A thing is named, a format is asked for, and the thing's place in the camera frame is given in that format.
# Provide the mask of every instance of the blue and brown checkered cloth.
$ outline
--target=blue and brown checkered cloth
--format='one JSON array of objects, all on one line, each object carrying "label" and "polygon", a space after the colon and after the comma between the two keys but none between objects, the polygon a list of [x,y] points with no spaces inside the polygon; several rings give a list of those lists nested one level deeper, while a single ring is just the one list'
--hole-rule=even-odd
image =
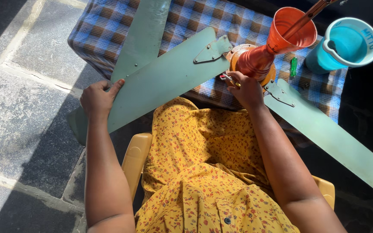
[{"label": "blue and brown checkered cloth", "polygon": [[[104,78],[110,79],[132,23],[139,0],[90,0],[68,38],[68,44]],[[159,56],[206,27],[215,29],[217,38],[228,35],[233,46],[266,43],[272,18],[226,0],[173,0],[162,37]],[[276,80],[282,78],[337,123],[347,68],[325,75],[312,74],[304,65],[316,43],[296,52],[277,55]],[[290,77],[293,57],[298,59],[297,74]],[[242,108],[226,90],[224,81],[213,78],[185,93],[186,96],[222,108]],[[311,142],[280,117],[276,119],[295,146]]]}]

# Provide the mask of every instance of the ceiling fan blade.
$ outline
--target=ceiling fan blade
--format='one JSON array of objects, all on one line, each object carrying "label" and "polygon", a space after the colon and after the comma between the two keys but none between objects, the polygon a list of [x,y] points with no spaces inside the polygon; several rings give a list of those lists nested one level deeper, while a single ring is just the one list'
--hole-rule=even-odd
[{"label": "ceiling fan blade", "polygon": [[158,57],[171,0],[142,0],[120,51],[111,82],[139,70]]},{"label": "ceiling fan blade", "polygon": [[267,107],[373,188],[373,153],[285,80],[280,78],[277,85],[293,102],[285,104],[269,94],[264,97]]},{"label": "ceiling fan blade", "polygon": [[[220,38],[226,46],[232,45],[226,36]],[[107,122],[107,129],[113,132],[127,123],[152,111],[190,89],[226,71],[230,63],[219,55],[211,61],[194,62],[195,57],[211,42],[216,41],[215,31],[207,27],[185,40],[162,56],[130,74],[115,99]],[[86,144],[87,118],[80,108],[67,115],[67,121],[80,144]]]}]

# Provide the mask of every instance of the floral print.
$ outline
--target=floral print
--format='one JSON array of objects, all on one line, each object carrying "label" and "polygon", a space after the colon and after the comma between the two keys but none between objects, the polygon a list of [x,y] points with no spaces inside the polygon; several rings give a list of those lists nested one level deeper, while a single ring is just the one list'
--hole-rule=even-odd
[{"label": "floral print", "polygon": [[246,112],[184,98],[154,112],[137,232],[299,232],[273,200]]}]

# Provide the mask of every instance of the black button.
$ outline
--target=black button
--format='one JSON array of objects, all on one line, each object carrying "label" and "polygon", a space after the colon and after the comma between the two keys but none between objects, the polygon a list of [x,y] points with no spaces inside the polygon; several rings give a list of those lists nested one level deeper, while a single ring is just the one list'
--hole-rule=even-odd
[{"label": "black button", "polygon": [[230,223],[231,223],[231,219],[230,219],[230,218],[225,218],[225,219],[224,219],[224,222],[225,222],[226,224],[230,224]]}]

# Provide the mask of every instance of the beige plastic chair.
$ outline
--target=beige plastic chair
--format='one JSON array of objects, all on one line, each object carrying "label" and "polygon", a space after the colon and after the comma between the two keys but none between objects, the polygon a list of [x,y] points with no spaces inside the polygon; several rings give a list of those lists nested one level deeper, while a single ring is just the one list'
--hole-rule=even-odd
[{"label": "beige plastic chair", "polygon": [[[149,154],[151,142],[152,135],[150,133],[134,135],[129,143],[125,158],[123,159],[122,170],[129,183],[132,201],[135,198],[136,189],[138,188],[139,179],[141,178],[143,170],[143,164]],[[330,207],[334,209],[335,187],[333,184],[315,176],[313,176],[313,178]]]}]

